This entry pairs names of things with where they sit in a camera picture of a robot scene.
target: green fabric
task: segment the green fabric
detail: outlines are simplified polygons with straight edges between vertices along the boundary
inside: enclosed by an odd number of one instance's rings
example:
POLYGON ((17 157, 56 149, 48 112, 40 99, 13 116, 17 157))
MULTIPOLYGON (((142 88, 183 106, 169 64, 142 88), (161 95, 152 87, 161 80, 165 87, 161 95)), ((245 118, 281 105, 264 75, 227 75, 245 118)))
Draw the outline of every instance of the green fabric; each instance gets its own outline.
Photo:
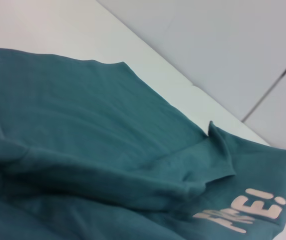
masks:
POLYGON ((0 49, 0 240, 272 239, 286 204, 200 217, 246 189, 286 199, 286 150, 206 135, 123 62, 0 49))

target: white surface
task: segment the white surface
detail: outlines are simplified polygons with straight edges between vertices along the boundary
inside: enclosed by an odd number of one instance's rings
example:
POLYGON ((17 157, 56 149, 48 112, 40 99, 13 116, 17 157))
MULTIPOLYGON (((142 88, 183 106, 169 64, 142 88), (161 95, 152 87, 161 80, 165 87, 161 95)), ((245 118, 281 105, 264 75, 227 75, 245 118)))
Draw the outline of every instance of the white surface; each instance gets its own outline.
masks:
POLYGON ((94 0, 0 0, 0 48, 125 62, 204 131, 213 120, 232 134, 265 143, 94 0))
POLYGON ((98 0, 243 119, 286 68, 286 0, 98 0))
POLYGON ((286 75, 246 124, 271 145, 286 149, 286 75))

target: teal sweatshirt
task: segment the teal sweatshirt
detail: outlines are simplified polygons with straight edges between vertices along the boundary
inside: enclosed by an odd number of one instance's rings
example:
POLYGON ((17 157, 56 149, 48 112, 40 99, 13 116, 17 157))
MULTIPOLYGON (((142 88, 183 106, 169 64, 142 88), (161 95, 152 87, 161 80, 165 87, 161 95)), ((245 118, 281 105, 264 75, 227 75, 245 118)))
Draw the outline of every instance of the teal sweatshirt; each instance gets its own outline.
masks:
POLYGON ((123 62, 0 49, 0 240, 271 240, 285 222, 286 150, 205 134, 123 62))

